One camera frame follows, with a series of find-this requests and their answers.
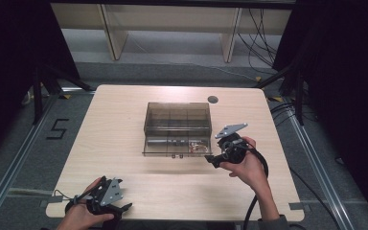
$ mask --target black curtain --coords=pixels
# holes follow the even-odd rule
[[[0,0],[0,141],[39,64],[80,78],[49,2]]]

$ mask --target person's arm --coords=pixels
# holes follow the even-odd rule
[[[242,137],[242,139],[248,143],[250,148],[256,148],[255,140],[249,137]],[[229,173],[231,177],[237,176],[255,192],[259,201],[263,221],[280,218],[267,177],[265,176],[264,168],[254,154],[248,151],[240,164],[222,162],[219,165],[221,168],[231,171]]]
[[[93,188],[100,180],[101,178],[96,179],[85,189],[85,191]],[[57,230],[85,230],[96,223],[111,220],[113,218],[112,214],[93,215],[88,211],[85,203],[76,204],[65,214]]]

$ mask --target sleeve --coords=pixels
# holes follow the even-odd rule
[[[279,218],[270,221],[263,221],[261,218],[258,220],[260,230],[284,230],[289,229],[286,216],[280,215]]]

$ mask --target gray floor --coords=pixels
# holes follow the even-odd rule
[[[109,59],[102,32],[65,30],[64,34],[81,78],[92,86],[114,83],[250,87],[256,83],[257,76],[264,79],[269,76],[249,67],[247,49],[239,40],[235,44],[231,63],[224,63],[217,34],[134,32],[129,35],[124,53],[117,62]],[[277,46],[279,39],[278,36],[268,37],[272,46]],[[259,70],[271,71],[256,57],[252,60],[253,66],[260,68]],[[72,86],[67,82],[61,84]],[[281,81],[278,80],[266,87],[264,92],[268,97],[278,96],[280,84]],[[0,229],[56,228],[60,219],[47,218],[45,201],[56,186],[92,97],[92,94],[72,94],[68,100],[56,100],[0,208]],[[274,107],[280,103],[268,104]],[[30,103],[19,111],[2,142],[0,181],[32,127],[33,109],[33,104]],[[349,172],[334,161],[337,152],[320,123],[315,121],[315,114],[308,105],[304,105],[303,111],[305,129],[347,209],[353,226],[355,229],[368,229],[366,200]],[[307,154],[291,124],[292,118],[286,112],[277,116],[278,114],[273,114],[274,123],[289,165],[304,177],[327,204]],[[67,130],[62,139],[49,140],[47,137],[59,135],[51,130],[56,119],[68,119],[57,125]],[[305,206],[306,217],[299,224],[307,229],[337,229],[312,192],[297,177],[293,178]]]

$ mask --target metal bracket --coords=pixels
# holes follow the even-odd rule
[[[101,200],[101,206],[106,206],[124,197],[122,195],[121,188],[119,187],[120,182],[122,182],[121,179],[112,179],[105,195],[103,196],[103,200]]]
[[[244,127],[247,127],[247,123],[238,124],[238,125],[231,125],[231,126],[225,126],[220,133],[215,135],[215,139],[219,139],[219,138],[222,138],[222,137],[229,136],[230,134],[232,134],[232,133],[234,133],[238,130],[241,130]]]

